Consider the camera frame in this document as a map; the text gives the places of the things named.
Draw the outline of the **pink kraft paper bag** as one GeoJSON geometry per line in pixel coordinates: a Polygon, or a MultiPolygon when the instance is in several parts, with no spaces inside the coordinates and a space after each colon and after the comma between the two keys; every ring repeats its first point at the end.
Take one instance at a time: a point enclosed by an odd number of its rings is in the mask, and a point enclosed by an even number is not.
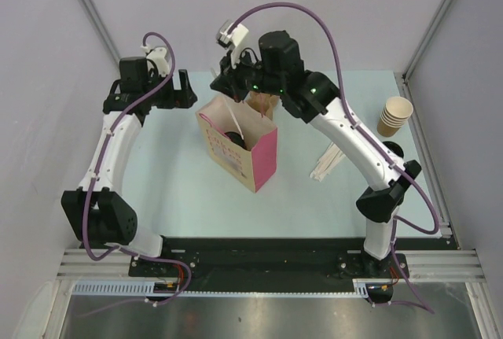
{"type": "Polygon", "coordinates": [[[211,159],[251,192],[277,170],[276,124],[248,104],[219,94],[196,111],[211,159]]]}

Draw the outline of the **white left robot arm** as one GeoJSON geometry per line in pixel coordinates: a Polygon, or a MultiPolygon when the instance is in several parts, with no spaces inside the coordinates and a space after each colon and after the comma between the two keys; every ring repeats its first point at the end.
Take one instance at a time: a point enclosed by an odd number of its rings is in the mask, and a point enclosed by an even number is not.
{"type": "Polygon", "coordinates": [[[159,276],[172,270],[174,257],[163,250],[160,235],[139,225],[121,189],[130,151],[151,108],[189,109],[197,101],[188,72],[179,70],[180,87],[175,88],[169,66],[164,47],[120,60],[120,78],[104,101],[101,136],[90,166],[79,186],[61,197],[79,241],[147,256],[147,268],[159,276]]]}

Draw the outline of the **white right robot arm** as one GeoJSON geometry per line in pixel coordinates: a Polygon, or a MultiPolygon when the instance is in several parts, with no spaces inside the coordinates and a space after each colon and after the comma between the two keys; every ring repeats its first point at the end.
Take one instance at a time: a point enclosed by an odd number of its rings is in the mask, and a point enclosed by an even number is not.
{"type": "Polygon", "coordinates": [[[363,174],[368,188],[356,201],[366,218],[362,257],[364,271],[380,277],[391,267],[392,218],[405,192],[421,172],[416,160],[405,162],[378,138],[361,134],[364,124],[351,124],[353,113],[343,111],[340,89],[324,74],[308,71],[299,44],[286,31],[272,31],[259,39],[261,57],[253,61],[243,53],[248,29],[220,32],[217,43],[227,54],[219,62],[220,73],[211,89],[234,101],[248,93],[276,95],[286,111],[327,136],[363,174]]]}

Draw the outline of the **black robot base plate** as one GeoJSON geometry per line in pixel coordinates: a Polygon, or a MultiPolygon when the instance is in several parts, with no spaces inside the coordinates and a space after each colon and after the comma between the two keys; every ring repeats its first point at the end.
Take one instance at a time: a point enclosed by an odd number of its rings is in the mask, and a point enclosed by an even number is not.
{"type": "Polygon", "coordinates": [[[191,292],[342,293],[357,280],[388,282],[415,265],[437,266],[457,250],[452,238],[400,238],[396,246],[396,256],[378,261],[364,254],[362,238],[168,238],[164,262],[113,253],[95,263],[76,251],[61,268],[90,280],[162,282],[162,292],[190,276],[191,292]],[[180,277],[169,260],[189,269],[180,277]]]}

